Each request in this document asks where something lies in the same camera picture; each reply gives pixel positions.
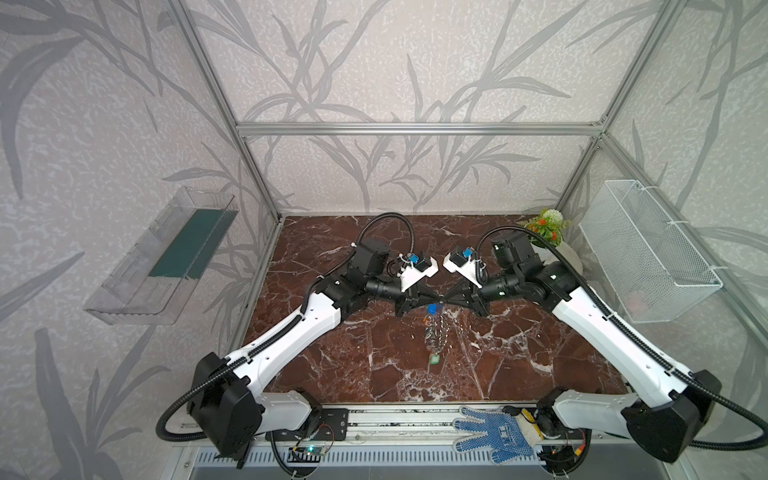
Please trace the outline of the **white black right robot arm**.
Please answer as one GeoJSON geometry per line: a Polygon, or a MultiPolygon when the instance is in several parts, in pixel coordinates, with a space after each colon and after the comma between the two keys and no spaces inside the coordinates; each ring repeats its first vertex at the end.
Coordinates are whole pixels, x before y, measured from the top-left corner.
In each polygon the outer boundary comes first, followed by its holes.
{"type": "Polygon", "coordinates": [[[767,445],[767,422],[723,397],[720,381],[709,371],[694,372],[657,348],[611,309],[555,247],[544,264],[533,249],[540,235],[518,225],[494,228],[485,239],[501,270],[488,275],[479,247],[457,248],[443,260],[444,268],[462,281],[445,302],[486,316],[496,301],[523,298],[551,312],[594,347],[628,381],[627,394],[588,394],[553,390],[542,406],[554,423],[568,429],[589,429],[633,440],[652,457],[675,462],[688,447],[740,452],[767,445]],[[757,437],[732,442],[697,439],[716,405],[759,428],[757,437]]]}

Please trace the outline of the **steel key ring disc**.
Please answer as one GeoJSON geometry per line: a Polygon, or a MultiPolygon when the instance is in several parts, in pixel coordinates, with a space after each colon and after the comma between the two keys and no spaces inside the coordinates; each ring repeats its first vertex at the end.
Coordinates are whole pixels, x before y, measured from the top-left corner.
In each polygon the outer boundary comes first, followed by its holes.
{"type": "Polygon", "coordinates": [[[427,306],[425,325],[425,345],[429,353],[429,364],[437,365],[441,361],[448,337],[448,326],[442,303],[427,306]]]}

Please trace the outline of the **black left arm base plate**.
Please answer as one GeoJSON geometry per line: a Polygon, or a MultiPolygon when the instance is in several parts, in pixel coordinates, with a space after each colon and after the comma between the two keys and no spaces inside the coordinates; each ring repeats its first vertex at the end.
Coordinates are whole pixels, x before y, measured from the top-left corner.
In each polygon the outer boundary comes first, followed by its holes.
{"type": "Polygon", "coordinates": [[[313,441],[343,441],[349,427],[350,410],[321,408],[313,410],[302,430],[303,439],[313,441]]]}

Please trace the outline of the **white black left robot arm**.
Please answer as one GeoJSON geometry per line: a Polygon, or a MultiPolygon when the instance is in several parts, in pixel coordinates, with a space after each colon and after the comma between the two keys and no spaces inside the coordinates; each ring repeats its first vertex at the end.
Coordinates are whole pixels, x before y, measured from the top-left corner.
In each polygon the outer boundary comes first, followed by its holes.
{"type": "Polygon", "coordinates": [[[174,401],[155,426],[166,442],[208,439],[220,456],[240,460],[253,439],[287,430],[312,433],[321,405],[308,393],[269,393],[267,385],[316,339],[335,329],[369,302],[392,303],[394,314],[437,303],[439,294],[422,284],[438,265],[409,247],[397,274],[387,272],[390,248],[368,239],[363,228],[350,254],[308,287],[299,308],[262,336],[224,357],[209,353],[195,369],[192,387],[174,401]]]}

